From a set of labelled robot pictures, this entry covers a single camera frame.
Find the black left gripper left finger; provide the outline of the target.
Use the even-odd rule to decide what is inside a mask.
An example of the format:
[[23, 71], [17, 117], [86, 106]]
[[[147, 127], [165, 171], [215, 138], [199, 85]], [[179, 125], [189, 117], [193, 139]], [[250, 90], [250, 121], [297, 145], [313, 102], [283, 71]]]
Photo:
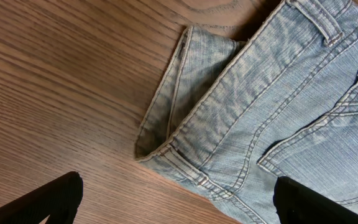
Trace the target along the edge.
[[83, 198], [83, 179], [71, 171], [0, 207], [0, 224], [73, 224]]

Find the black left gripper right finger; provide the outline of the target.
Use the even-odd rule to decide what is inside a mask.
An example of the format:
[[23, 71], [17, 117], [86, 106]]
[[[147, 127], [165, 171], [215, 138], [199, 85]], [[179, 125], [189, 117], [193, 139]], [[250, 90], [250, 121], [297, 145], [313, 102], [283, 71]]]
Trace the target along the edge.
[[358, 214], [286, 176], [275, 183], [273, 204], [281, 224], [358, 224]]

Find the light blue denim shorts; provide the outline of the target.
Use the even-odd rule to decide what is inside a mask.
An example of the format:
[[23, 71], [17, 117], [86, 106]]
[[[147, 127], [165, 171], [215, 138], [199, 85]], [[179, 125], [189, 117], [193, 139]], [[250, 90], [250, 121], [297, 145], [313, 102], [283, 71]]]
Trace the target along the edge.
[[358, 213], [358, 4], [282, 1], [246, 42], [187, 27], [135, 159], [241, 223], [287, 176]]

